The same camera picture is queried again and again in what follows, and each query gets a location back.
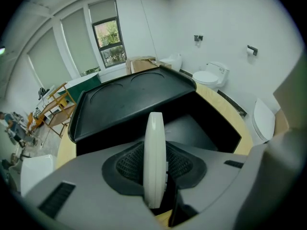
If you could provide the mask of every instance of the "cardboard box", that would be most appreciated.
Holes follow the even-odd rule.
[[[152,56],[132,57],[126,60],[127,74],[145,71],[148,69],[159,67],[160,65],[172,68],[171,65],[169,64],[160,61],[155,61],[155,57]]]

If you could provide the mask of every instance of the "toilet paper holder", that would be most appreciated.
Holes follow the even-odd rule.
[[[248,48],[250,48],[251,50],[254,50],[254,53],[253,53],[254,56],[256,56],[258,54],[258,49],[257,48],[254,48],[254,47],[249,46],[249,45],[248,45]]]

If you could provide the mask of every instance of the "toilet tank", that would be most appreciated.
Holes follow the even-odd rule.
[[[219,86],[223,86],[225,84],[229,73],[227,66],[215,61],[207,63],[206,71],[213,73],[219,78]]]

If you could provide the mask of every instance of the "roller shade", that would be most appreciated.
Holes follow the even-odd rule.
[[[44,34],[28,53],[34,70],[45,89],[71,80],[59,53],[53,29]]]
[[[78,10],[63,19],[62,26],[69,51],[79,73],[98,67],[83,10]]]
[[[89,6],[92,23],[116,17],[115,0],[95,3]]]

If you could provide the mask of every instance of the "window frame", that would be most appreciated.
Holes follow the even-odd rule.
[[[116,25],[117,25],[117,29],[118,29],[119,42],[115,43],[115,44],[109,44],[107,46],[100,47],[99,46],[98,37],[97,37],[97,34],[96,34],[96,30],[95,30],[95,26],[103,24],[103,23],[107,23],[107,22],[110,22],[110,21],[116,21]],[[123,64],[124,61],[121,62],[121,63],[112,64],[112,65],[107,67],[106,63],[105,63],[105,60],[104,60],[104,58],[101,55],[101,51],[103,51],[103,50],[106,50],[106,49],[109,49],[109,48],[113,48],[113,47],[117,47],[117,46],[122,45],[123,49],[124,49],[124,53],[125,53],[125,60],[127,59],[125,46],[124,46],[124,43],[123,43],[123,40],[122,40],[122,37],[121,37],[121,31],[120,31],[118,16],[115,16],[115,17],[112,17],[112,18],[108,18],[108,19],[105,19],[105,20],[102,20],[102,21],[98,21],[98,22],[92,23],[92,28],[93,28],[93,31],[94,31],[94,36],[95,36],[96,44],[97,44],[97,47],[98,47],[98,50],[99,50],[99,53],[100,53],[100,57],[101,57],[101,59],[102,59],[102,61],[104,63],[105,69],[113,67],[113,66],[117,66],[119,64]]]

